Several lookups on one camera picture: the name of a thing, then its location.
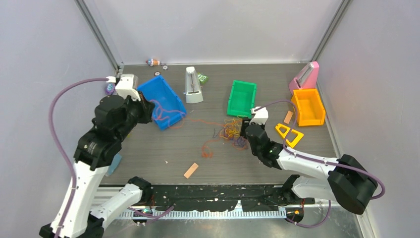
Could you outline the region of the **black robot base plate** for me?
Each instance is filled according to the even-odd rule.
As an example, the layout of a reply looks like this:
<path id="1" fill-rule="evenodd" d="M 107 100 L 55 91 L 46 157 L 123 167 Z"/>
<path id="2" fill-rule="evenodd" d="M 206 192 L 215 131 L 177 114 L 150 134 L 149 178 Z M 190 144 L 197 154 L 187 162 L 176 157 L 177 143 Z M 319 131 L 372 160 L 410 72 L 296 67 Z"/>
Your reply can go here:
<path id="1" fill-rule="evenodd" d="M 288 205 L 315 204 L 314 198 L 292 198 L 273 184 L 161 184 L 153 185 L 153 194 L 135 206 L 152 206 L 165 211 L 232 211 L 241 205 L 245 211 L 273 211 Z"/>

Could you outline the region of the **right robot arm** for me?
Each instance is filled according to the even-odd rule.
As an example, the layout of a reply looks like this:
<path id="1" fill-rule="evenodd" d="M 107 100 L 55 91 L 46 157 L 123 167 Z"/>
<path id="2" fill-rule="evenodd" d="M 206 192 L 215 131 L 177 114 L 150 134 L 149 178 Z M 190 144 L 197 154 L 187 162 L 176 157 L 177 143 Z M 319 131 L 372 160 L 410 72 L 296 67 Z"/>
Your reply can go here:
<path id="1" fill-rule="evenodd" d="M 319 198 L 335 201 L 347 211 L 361 215 L 375 199 L 378 179 L 350 155 L 328 158 L 297 151 L 272 141 L 265 125 L 249 118 L 242 120 L 240 135 L 247 139 L 252 154 L 265 166 L 296 171 L 283 186 L 283 198 L 288 203 Z"/>

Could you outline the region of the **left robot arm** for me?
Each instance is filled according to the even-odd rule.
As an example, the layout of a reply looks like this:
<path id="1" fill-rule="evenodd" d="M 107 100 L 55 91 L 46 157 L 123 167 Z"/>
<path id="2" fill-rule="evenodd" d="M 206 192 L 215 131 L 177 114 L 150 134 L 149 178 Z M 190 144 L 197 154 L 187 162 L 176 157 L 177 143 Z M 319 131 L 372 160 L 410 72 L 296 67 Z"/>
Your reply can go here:
<path id="1" fill-rule="evenodd" d="M 152 121 L 155 108 L 140 97 L 106 96 L 95 108 L 93 127 L 78 141 L 72 177 L 66 198 L 56 218 L 40 228 L 43 238 L 101 238 L 105 229 L 124 210 L 136 203 L 147 205 L 152 198 L 151 184 L 140 177 L 131 178 L 107 202 L 92 207 L 97 188 L 110 168 L 122 142 L 139 123 Z"/>

